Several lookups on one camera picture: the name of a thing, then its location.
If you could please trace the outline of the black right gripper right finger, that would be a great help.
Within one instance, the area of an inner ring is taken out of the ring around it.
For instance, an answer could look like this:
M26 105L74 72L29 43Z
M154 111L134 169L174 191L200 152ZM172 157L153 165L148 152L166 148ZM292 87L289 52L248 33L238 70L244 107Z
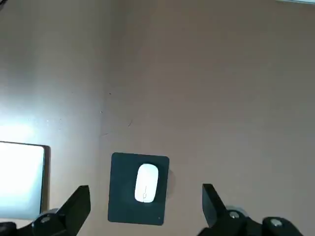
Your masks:
M287 219L265 217L261 223L237 209L228 209L212 184L202 185L202 210L208 227L200 236L300 236Z

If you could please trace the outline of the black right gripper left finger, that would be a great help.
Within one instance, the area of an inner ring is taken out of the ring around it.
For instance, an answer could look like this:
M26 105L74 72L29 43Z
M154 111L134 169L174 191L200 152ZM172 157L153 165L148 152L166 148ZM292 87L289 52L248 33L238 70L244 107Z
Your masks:
M91 212L90 188L79 186L56 211L41 214L30 224L17 228L14 222L1 222L2 236L75 236Z

